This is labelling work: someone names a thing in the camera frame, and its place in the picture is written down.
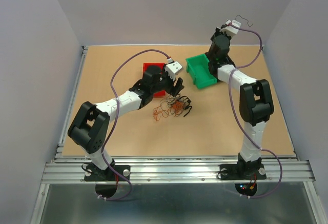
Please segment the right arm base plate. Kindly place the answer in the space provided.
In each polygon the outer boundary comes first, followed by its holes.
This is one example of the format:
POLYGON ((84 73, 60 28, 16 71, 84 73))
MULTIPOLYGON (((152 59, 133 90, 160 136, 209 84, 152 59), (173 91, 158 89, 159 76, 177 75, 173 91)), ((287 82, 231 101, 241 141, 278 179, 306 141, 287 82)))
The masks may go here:
POLYGON ((267 175, 263 164, 244 168, 237 164, 220 164, 217 178, 221 180, 264 180, 267 175))

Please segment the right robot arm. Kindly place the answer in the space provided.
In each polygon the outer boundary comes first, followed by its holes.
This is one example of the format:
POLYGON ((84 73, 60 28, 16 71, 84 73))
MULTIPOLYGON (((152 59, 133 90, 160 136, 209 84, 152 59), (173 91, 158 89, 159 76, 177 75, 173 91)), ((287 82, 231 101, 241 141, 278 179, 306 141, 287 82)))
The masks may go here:
POLYGON ((244 121, 243 125, 239 125, 243 133, 243 144, 237 163, 219 166, 218 177, 222 180, 244 180, 252 176, 265 178, 261 163, 262 138, 274 112, 269 82, 244 74, 241 67, 236 66, 229 57, 231 39, 241 30, 240 27, 238 21, 232 20, 216 28, 206 53, 210 74, 218 81, 227 83, 229 92, 232 89, 239 91, 239 110, 234 110, 233 115, 244 121))

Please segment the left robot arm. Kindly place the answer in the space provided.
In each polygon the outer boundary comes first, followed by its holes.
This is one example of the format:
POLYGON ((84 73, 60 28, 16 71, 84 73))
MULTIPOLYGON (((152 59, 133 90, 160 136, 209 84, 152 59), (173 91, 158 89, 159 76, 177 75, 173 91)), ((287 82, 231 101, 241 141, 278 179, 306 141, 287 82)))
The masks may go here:
POLYGON ((109 124, 117 124, 122 115, 143 108, 157 92, 165 91, 176 96, 184 88, 182 78, 177 77, 182 70, 178 62, 165 64, 163 68, 149 66, 142 78, 124 94, 97 104, 86 101, 80 106, 68 129, 68 136, 92 161, 82 167, 86 181, 117 179, 115 162, 105 151, 109 124))

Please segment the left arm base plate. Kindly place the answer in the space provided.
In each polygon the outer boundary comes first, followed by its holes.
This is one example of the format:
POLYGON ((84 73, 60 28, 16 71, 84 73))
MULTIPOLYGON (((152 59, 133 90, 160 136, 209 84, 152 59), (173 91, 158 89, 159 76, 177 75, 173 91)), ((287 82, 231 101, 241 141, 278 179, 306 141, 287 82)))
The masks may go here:
MULTIPOLYGON (((85 172, 84 181, 115 181, 114 172, 109 168, 100 170, 93 163, 82 164, 82 170, 85 172)), ((131 167, 128 165, 113 165, 114 170, 123 175, 124 170, 130 171, 131 167)))

